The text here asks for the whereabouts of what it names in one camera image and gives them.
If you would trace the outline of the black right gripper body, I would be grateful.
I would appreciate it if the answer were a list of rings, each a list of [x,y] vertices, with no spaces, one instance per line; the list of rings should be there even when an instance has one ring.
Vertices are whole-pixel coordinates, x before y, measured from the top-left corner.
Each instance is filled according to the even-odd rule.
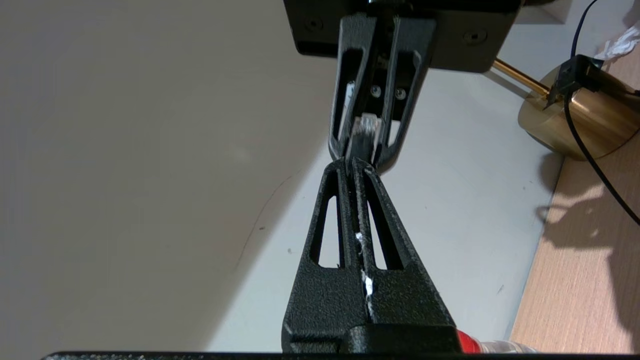
[[[488,71],[515,19],[519,0],[286,0],[297,52],[341,58],[350,49],[427,53],[429,67]]]

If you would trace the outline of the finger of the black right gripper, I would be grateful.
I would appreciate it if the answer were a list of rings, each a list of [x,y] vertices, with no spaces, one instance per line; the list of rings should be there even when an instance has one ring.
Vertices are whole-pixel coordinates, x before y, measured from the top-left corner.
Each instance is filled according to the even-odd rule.
[[[387,52],[381,127],[372,164],[377,173],[394,166],[433,56],[435,19],[396,17]]]
[[[365,14],[343,17],[339,23],[337,73],[330,115],[331,158],[346,157],[354,142],[355,121],[362,116],[370,91],[370,55],[377,20]]]

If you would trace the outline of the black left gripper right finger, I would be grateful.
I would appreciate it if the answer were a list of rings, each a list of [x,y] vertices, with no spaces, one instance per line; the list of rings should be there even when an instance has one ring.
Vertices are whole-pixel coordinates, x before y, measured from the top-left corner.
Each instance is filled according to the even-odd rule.
[[[375,169],[349,163],[354,241],[365,321],[346,353],[461,353],[456,324]]]

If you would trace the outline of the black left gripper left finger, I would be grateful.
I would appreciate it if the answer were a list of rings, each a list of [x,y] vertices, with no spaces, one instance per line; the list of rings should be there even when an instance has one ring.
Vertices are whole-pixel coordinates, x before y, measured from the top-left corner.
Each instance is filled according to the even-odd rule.
[[[364,293],[362,248],[356,239],[351,183],[343,159],[323,171],[310,226],[302,248],[281,330],[284,353],[339,353],[350,329],[364,325],[368,310]],[[327,208],[336,199],[339,264],[319,264]]]

